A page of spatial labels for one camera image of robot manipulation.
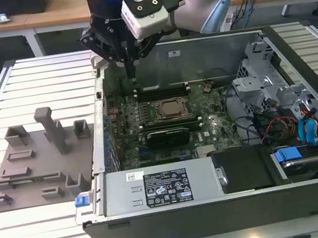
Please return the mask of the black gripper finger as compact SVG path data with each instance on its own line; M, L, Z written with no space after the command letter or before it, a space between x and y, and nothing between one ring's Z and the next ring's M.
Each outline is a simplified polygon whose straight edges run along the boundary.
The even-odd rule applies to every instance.
M152 34L150 37L142 39L141 41L138 41L136 39L127 39L129 58L131 62L131 72L134 82L136 82L136 69L134 64L135 61L139 60L140 58L146 57L161 37L161 33L156 33Z
M132 79L130 58L122 46L118 34L112 26L104 27L101 32L96 28L86 29L80 39L81 43L108 62L119 62Z

